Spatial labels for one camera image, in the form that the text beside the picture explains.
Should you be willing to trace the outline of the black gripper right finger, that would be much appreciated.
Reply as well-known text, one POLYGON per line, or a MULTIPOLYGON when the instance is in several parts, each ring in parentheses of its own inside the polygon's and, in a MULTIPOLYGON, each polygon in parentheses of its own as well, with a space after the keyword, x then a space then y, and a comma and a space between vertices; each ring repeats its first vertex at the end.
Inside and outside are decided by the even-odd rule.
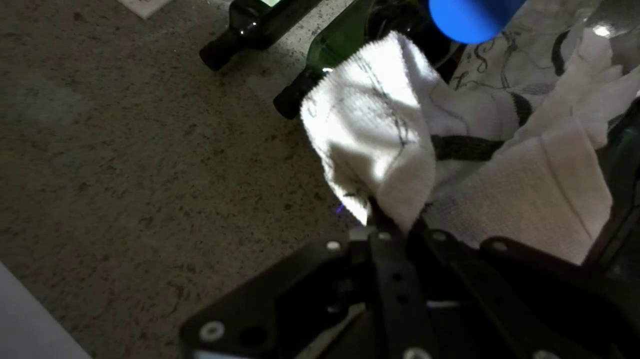
POLYGON ((584 345, 539 321, 505 277, 477 251, 445 231, 417 227, 413 243, 423 251, 426 273, 479 313, 476 333, 494 333, 494 347, 511 359, 596 359, 584 345))

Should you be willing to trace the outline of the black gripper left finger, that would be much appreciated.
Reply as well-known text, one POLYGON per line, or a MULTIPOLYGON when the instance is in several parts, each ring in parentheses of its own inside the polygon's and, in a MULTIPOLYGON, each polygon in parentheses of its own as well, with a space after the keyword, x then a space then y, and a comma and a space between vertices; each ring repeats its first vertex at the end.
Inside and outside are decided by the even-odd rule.
POLYGON ((181 359, 368 359, 364 241, 312 241, 187 317, 181 359))

